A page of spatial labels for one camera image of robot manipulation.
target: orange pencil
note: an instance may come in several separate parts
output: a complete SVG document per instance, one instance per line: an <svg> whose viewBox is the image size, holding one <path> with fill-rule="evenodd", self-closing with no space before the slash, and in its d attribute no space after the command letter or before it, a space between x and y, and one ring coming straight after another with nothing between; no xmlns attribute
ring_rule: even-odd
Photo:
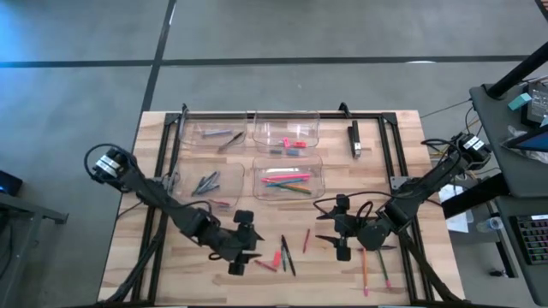
<svg viewBox="0 0 548 308"><path fill-rule="evenodd" d="M369 295L369 288L367 287L367 250L364 247L361 250L363 257L363 294L365 296Z"/></svg>

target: white paper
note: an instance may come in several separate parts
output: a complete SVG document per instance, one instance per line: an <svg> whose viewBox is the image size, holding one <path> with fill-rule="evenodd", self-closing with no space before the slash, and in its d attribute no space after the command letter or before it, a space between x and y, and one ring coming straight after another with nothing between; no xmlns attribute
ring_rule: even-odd
<svg viewBox="0 0 548 308"><path fill-rule="evenodd" d="M444 202L445 200L452 198L458 194L462 193L462 187L445 185L439 191L439 199ZM453 216L450 219L445 221L447 223L447 229L456 232L468 233L468 220L466 218L466 213L461 213L457 216Z"/></svg>

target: pencil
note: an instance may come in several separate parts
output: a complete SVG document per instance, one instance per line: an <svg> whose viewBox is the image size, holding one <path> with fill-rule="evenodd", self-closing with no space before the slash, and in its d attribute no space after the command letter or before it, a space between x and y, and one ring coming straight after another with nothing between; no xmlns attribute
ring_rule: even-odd
<svg viewBox="0 0 548 308"><path fill-rule="evenodd" d="M307 190L306 188L298 187L298 186L295 186L295 185L285 184L285 185L277 185L277 186L278 186L278 187L281 187L281 188L289 189L289 190L291 190L291 191L298 192L298 193L312 194L312 193L311 193L309 190Z"/></svg>
<svg viewBox="0 0 548 308"><path fill-rule="evenodd" d="M367 250L364 247L361 251L363 257L363 294L364 296L369 295L369 288L367 287Z"/></svg>
<svg viewBox="0 0 548 308"><path fill-rule="evenodd" d="M390 279L388 278L388 273L386 272L386 266L384 266L383 254L380 250L377 250L378 259L380 260L380 267L383 269L384 281L386 281L386 287L391 287Z"/></svg>

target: gray concrete floor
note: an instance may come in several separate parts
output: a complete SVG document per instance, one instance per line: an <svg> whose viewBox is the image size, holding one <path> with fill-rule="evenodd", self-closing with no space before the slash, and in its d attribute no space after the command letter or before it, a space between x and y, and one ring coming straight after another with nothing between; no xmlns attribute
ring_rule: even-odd
<svg viewBox="0 0 548 308"><path fill-rule="evenodd" d="M167 4L4 0L0 62L151 60ZM546 28L533 0L178 0L164 58L526 55L548 39ZM467 99L469 87L494 82L515 65L162 68L151 110L182 103L192 110L333 110L344 101L355 110L425 114ZM132 147L150 72L0 68L0 169L26 182L23 198L70 213L67 225L44 226L20 307L96 299L120 195L90 181L81 160L99 142ZM462 130L469 106L423 119L426 137ZM468 299L535 306L522 280L486 275L500 266L494 245L455 252Z"/></svg>

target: keyboard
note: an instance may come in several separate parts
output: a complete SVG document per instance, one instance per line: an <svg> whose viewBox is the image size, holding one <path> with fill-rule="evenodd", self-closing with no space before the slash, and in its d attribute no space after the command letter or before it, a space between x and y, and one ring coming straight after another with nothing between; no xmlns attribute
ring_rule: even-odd
<svg viewBox="0 0 548 308"><path fill-rule="evenodd" d="M512 216L516 238L528 264L548 264L548 214Z"/></svg>

